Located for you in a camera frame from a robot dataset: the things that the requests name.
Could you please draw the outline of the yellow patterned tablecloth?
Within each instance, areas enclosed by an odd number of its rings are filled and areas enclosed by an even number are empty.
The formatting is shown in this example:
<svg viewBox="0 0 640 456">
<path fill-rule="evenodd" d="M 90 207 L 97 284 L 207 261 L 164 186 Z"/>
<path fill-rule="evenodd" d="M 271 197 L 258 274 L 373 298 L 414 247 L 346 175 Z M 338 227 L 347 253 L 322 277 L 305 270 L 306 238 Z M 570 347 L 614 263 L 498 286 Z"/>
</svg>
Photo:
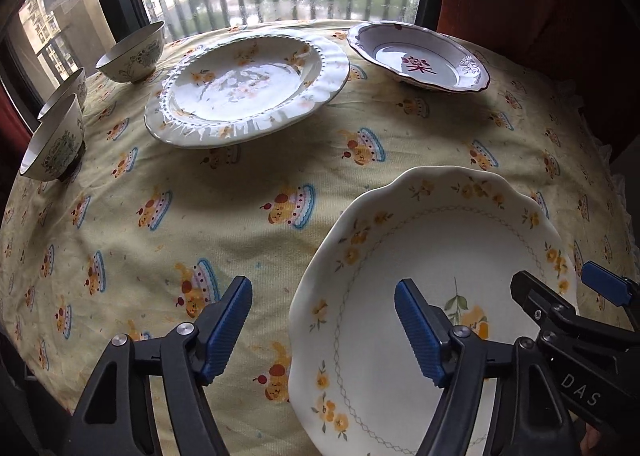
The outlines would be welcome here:
<svg viewBox="0 0 640 456">
<path fill-rule="evenodd" d="M 93 75 L 87 152 L 69 181 L 17 177 L 1 228 L 6 369 L 24 389 L 44 445 L 80 398 L 113 333 L 166 332 L 186 312 L 197 267 L 255 301 L 224 376 L 207 395 L 235 455 L 310 455 L 314 446 L 270 381 L 288 342 L 294 291 L 314 251 L 358 195 L 412 167 L 472 164 L 473 141 L 550 217 L 575 263 L 634 275 L 623 190 L 576 107 L 547 80 L 483 47 L 491 81 L 477 95 L 398 83 L 350 56 L 349 78 L 307 120 L 224 150 L 157 142 L 143 109 L 160 82 Z"/>
</svg>

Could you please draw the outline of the red trimmed white plate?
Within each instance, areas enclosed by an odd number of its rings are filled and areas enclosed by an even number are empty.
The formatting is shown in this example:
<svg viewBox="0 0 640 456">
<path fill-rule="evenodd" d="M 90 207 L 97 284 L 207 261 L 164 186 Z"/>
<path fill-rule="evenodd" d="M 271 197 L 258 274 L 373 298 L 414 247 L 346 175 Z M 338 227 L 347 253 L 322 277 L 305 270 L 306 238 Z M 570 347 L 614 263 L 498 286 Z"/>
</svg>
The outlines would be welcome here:
<svg viewBox="0 0 640 456">
<path fill-rule="evenodd" d="M 490 84 L 488 70 L 469 49 L 414 24 L 363 22 L 349 29 L 346 40 L 399 82 L 447 93 L 480 93 Z"/>
</svg>

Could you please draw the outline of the green patterned bowl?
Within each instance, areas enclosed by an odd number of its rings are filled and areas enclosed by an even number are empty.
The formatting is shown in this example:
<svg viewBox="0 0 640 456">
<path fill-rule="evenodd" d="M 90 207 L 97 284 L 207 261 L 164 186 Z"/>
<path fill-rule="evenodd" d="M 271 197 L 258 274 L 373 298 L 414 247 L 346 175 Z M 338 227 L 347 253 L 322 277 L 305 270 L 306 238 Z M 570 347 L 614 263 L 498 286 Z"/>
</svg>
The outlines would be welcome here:
<svg viewBox="0 0 640 456">
<path fill-rule="evenodd" d="M 84 135 L 77 95 L 59 99 L 32 134 L 18 173 L 41 182 L 62 179 L 78 157 Z"/>
<path fill-rule="evenodd" d="M 96 70 L 116 83 L 144 80 L 163 54 L 164 26 L 157 21 L 129 34 L 98 60 Z"/>
<path fill-rule="evenodd" d="M 86 85 L 86 72 L 84 67 L 80 67 L 74 71 L 66 80 L 58 86 L 53 94 L 46 100 L 41 107 L 37 120 L 41 122 L 51 108 L 60 100 L 67 96 L 75 94 L 81 110 L 85 109 L 88 88 Z"/>
</svg>

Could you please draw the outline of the scalloped yellow flower plate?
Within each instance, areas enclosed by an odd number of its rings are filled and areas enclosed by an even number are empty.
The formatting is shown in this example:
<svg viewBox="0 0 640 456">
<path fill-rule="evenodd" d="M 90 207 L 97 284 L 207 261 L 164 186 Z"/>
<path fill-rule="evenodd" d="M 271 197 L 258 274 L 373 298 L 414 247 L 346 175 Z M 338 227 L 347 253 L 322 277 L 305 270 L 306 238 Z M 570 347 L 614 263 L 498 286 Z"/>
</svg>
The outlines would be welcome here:
<svg viewBox="0 0 640 456">
<path fill-rule="evenodd" d="M 451 323 L 510 343 L 537 328 L 510 283 L 532 273 L 570 302 L 570 249 L 546 211 L 502 177 L 413 168 L 340 215 L 294 295 L 288 395 L 323 455 L 412 455 L 440 398 L 394 303 L 409 278 Z"/>
</svg>

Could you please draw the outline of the beaded rim floral plate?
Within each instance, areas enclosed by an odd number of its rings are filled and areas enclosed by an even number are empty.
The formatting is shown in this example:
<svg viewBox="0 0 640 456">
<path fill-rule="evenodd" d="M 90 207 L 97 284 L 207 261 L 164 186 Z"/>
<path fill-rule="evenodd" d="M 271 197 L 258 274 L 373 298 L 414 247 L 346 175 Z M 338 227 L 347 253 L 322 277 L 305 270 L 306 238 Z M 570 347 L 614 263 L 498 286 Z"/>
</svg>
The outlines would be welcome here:
<svg viewBox="0 0 640 456">
<path fill-rule="evenodd" d="M 171 68 L 143 113 L 158 141 L 220 148 L 302 121 L 344 87 L 350 64 L 338 44 L 300 31 L 235 35 Z"/>
</svg>

